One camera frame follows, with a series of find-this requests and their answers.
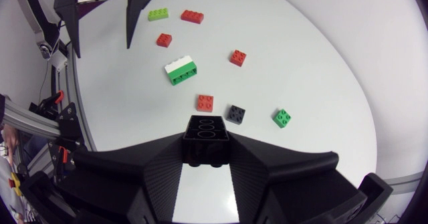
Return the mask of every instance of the black lego brick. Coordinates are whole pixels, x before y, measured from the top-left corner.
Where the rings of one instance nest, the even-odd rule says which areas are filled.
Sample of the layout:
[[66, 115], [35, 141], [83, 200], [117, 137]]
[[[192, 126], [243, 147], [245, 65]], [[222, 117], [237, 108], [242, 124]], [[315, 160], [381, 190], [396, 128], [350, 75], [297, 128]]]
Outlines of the black lego brick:
[[232, 105], [232, 107], [230, 107], [229, 114], [227, 115], [226, 120], [235, 124], [241, 124], [244, 114], [245, 110], [243, 108]]

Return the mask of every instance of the white tabletop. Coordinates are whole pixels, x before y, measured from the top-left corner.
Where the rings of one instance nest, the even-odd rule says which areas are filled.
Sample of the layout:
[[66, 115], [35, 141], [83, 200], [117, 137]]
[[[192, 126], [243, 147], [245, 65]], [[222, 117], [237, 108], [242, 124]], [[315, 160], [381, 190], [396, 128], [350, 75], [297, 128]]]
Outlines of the white tabletop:
[[[169, 18], [148, 21], [167, 7]], [[180, 20], [204, 13], [202, 24]], [[356, 187], [377, 161], [370, 108], [354, 75], [329, 41], [285, 0], [152, 0], [126, 49], [126, 0], [108, 1], [80, 20], [80, 93], [99, 151], [184, 132], [193, 114], [246, 109], [228, 131], [304, 152], [339, 154], [337, 169]], [[171, 34], [168, 48], [156, 45]], [[242, 68], [232, 51], [247, 54]], [[164, 67], [184, 55], [196, 76], [173, 86]], [[214, 96], [212, 113], [196, 111], [198, 94]], [[292, 116], [281, 129], [272, 115]], [[183, 166], [173, 221], [238, 221], [229, 166]]]

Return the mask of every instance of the cable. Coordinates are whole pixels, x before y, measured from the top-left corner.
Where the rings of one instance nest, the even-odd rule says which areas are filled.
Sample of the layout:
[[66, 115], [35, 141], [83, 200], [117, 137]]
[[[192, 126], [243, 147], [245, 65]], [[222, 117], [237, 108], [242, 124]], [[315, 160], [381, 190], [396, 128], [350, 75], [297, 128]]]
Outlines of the cable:
[[46, 61], [46, 72], [45, 72], [45, 78], [43, 79], [43, 83], [41, 84], [40, 91], [39, 91], [39, 104], [40, 105], [40, 98], [41, 98], [41, 90], [43, 89], [43, 86], [45, 85], [46, 76], [47, 76], [47, 67], [49, 66], [49, 60]]
[[391, 223], [391, 221], [392, 221], [395, 217], [397, 217], [398, 219], [401, 219], [401, 217], [399, 217], [397, 214], [395, 214], [395, 215], [393, 216], [393, 218], [391, 218], [391, 220], [389, 220], [389, 222], [388, 222], [388, 223]]
[[376, 213], [376, 215], [382, 219], [383, 223], [388, 224], [387, 221], [385, 221], [385, 219], [383, 219], [383, 217], [381, 217], [378, 213]]

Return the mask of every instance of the lime green lego brick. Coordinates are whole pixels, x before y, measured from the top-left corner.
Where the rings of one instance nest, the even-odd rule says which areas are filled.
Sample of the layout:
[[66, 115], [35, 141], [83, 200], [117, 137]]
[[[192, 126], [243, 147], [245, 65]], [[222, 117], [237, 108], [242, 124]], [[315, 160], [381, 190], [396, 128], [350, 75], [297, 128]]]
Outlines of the lime green lego brick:
[[153, 10], [153, 11], [148, 12], [148, 20], [149, 21], [164, 19], [167, 17], [168, 17], [168, 9], [167, 8], [157, 9], [157, 10]]
[[274, 121], [279, 127], [284, 128], [291, 119], [292, 117], [282, 109], [275, 115]]
[[196, 64], [190, 62], [168, 74], [173, 85], [176, 85], [197, 73]]

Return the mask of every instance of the metal frame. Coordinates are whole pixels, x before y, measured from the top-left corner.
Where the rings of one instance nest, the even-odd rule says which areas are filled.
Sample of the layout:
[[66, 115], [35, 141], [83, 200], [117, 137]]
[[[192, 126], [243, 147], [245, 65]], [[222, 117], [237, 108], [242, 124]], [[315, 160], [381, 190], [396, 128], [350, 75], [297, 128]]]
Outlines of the metal frame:
[[[54, 55], [62, 55], [58, 58], [52, 58], [61, 63], [52, 63], [53, 66], [59, 66], [56, 71], [56, 91], [64, 91], [64, 99], [58, 105], [58, 112], [64, 110], [70, 103], [76, 105], [76, 115], [80, 129], [83, 134], [84, 142], [88, 150], [96, 151], [94, 141], [89, 131], [88, 122], [84, 114], [82, 99], [80, 97], [78, 76], [76, 71], [76, 55], [74, 54], [71, 44], [68, 46], [68, 57], [62, 55], [60, 51]], [[49, 177], [54, 173], [54, 166], [51, 161], [48, 145], [52, 145], [53, 141], [60, 137], [60, 126], [57, 122], [49, 120], [29, 110], [26, 110], [10, 100], [5, 101], [5, 116], [4, 123], [13, 126], [24, 132], [45, 137], [49, 143], [44, 146], [34, 159], [28, 164], [27, 169], [29, 175], [34, 175], [37, 171], [43, 171]]]

